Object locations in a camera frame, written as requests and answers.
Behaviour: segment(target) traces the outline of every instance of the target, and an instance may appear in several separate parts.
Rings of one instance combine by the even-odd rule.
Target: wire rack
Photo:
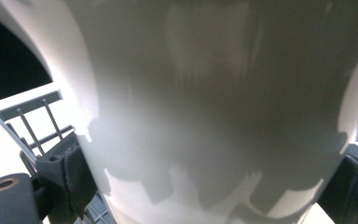
[[[0,124],[20,146],[20,158],[30,175],[37,173],[36,160],[74,130],[71,125],[61,127],[61,122],[53,116],[53,112],[60,112],[57,109],[60,103],[62,105],[62,98],[54,91],[0,111]],[[100,193],[86,207],[85,217],[75,223],[116,223],[108,214]]]

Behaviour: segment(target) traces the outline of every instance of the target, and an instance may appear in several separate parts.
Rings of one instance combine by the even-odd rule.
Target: dark background
[[[33,53],[0,24],[0,100],[51,82]]]

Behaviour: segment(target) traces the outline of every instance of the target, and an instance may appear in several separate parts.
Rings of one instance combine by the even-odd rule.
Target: metal rack
[[[57,124],[57,121],[54,118],[53,112],[49,106],[59,101],[62,101],[62,98],[59,93],[55,91],[37,97],[28,102],[24,102],[19,105],[13,105],[10,108],[0,111],[0,124],[10,134],[13,140],[20,146],[20,158],[31,176],[37,175],[36,161],[41,159],[49,150],[49,148],[46,148],[45,145],[53,139],[57,138],[62,141],[65,139],[66,134],[71,133],[74,130],[71,125],[59,128],[59,125]],[[47,115],[44,119],[50,120],[55,132],[42,138],[37,138],[34,129],[32,128],[29,120],[26,118],[26,114],[43,108],[45,108],[47,112]],[[9,122],[13,119],[20,119],[22,121],[23,125],[28,131],[28,134],[31,135],[33,143],[28,143],[23,136],[20,136],[18,132],[16,132],[13,125]],[[83,220],[78,219],[75,223],[116,223],[108,214],[107,209],[103,204],[103,199],[98,192],[87,205],[84,217],[86,218]]]

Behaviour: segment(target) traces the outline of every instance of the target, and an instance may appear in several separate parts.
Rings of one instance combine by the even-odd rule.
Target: black plastic part
[[[0,178],[0,223],[39,223],[32,181],[28,175]]]
[[[48,188],[40,185],[37,174],[33,175],[31,178],[34,188],[37,213],[39,215],[39,220],[43,220],[54,206],[53,198],[51,197],[51,193]]]
[[[349,146],[318,204],[336,224],[358,224],[358,146]]]
[[[97,187],[74,133],[70,133],[36,161],[40,184],[54,200],[51,223],[73,223],[83,217]]]

